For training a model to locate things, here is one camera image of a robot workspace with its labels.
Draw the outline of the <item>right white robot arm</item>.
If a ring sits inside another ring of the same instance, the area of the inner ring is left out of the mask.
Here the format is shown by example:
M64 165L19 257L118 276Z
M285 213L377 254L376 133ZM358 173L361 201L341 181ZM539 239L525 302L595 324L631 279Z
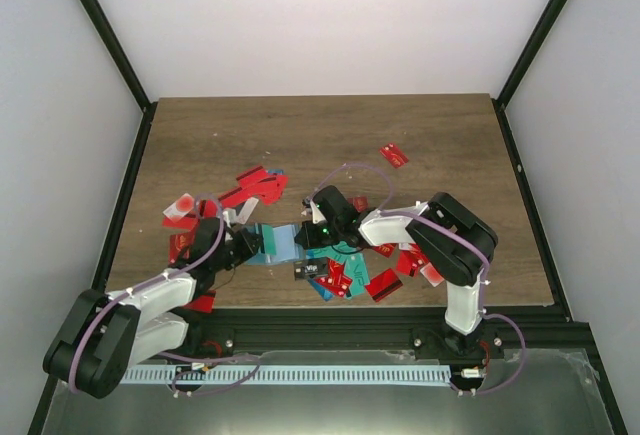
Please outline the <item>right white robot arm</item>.
M436 193L412 207L358 211L335 186L320 189L307 202L312 219L294 240L304 249L346 243L354 249L412 244L447 284L447 351L458 358L479 345L485 315L484 287L498 236L452 195Z

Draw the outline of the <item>blue leather card holder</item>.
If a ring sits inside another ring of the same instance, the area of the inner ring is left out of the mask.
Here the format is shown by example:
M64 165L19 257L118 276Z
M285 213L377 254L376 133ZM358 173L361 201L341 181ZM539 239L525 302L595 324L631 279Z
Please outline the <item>blue leather card holder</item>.
M252 233L255 233L255 224L249 227L249 231ZM299 224L286 224L273 227L277 247L277 255L275 256L274 261L269 265L265 265L259 263L255 255L247 261L248 265L273 266L301 261L305 258L305 250L294 240L300 230Z

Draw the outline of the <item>teal VIP card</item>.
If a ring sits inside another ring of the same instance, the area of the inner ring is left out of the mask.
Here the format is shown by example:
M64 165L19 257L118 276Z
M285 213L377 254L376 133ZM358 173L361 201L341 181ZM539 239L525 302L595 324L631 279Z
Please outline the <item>teal VIP card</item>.
M268 224L256 223L255 233L260 236L258 253L256 254L259 263L269 265L277 255L274 227Z

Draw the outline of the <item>lone red card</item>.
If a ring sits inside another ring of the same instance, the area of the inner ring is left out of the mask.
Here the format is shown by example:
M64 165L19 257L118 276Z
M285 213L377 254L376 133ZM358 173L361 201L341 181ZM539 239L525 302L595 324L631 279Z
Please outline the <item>lone red card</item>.
M408 157L394 143L385 144L379 149L379 152L395 169L399 169L409 162Z

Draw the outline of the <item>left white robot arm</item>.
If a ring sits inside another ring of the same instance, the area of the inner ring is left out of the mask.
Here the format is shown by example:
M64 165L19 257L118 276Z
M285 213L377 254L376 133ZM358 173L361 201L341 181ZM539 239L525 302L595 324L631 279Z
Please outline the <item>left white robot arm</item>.
M44 372L101 399L147 359L196 357L204 347L203 317L189 304L210 292L218 273L234 271L262 246L262 235L250 229L219 218L198 222L160 274L124 290L83 291L43 358Z

